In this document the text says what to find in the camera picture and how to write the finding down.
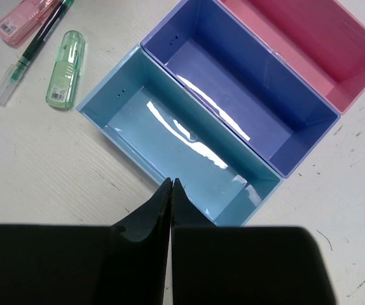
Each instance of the white table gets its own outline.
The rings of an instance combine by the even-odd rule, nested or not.
[[[76,0],[0,107],[0,222],[112,224],[152,195],[153,182],[75,110],[48,107],[45,93],[65,32],[88,43],[78,103],[176,2]],[[341,2],[365,25],[365,1]],[[17,3],[0,0],[0,18]],[[27,44],[0,40],[0,79]],[[282,224],[315,236],[339,304],[365,304],[365,94],[249,222]]]

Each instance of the blue bin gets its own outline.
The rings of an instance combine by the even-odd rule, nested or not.
[[[182,0],[142,47],[283,177],[339,114],[214,0]]]
[[[239,226],[281,178],[136,46],[77,107],[156,183],[180,178],[219,226]]]

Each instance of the pen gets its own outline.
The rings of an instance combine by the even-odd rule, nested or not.
[[[10,95],[20,83],[31,62],[36,58],[40,49],[44,46],[46,40],[54,31],[60,19],[65,15],[73,2],[74,0],[60,0],[58,5],[52,11],[51,15],[47,18],[42,28],[40,28],[36,34],[36,37],[34,37],[30,45],[24,51],[18,62],[15,65],[11,65],[7,70],[0,82],[1,106],[7,103]]]

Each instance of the barcode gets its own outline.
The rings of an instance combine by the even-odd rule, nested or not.
[[[3,32],[5,32],[7,35],[12,35],[14,33],[14,31],[16,30],[16,26],[15,25],[8,25],[9,22],[5,22],[3,24],[0,25],[0,28],[3,30]]]
[[[65,90],[65,89],[59,90],[58,88],[53,88],[53,91],[51,93],[51,98],[53,100],[64,100],[66,93],[67,93],[67,90]]]

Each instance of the rectangular tray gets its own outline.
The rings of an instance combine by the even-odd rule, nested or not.
[[[365,90],[365,27],[334,0],[221,0],[342,114]]]
[[[219,226],[239,226],[281,178],[135,47],[77,107],[156,183],[180,178]]]
[[[339,119],[215,0],[182,0],[141,45],[283,177]]]

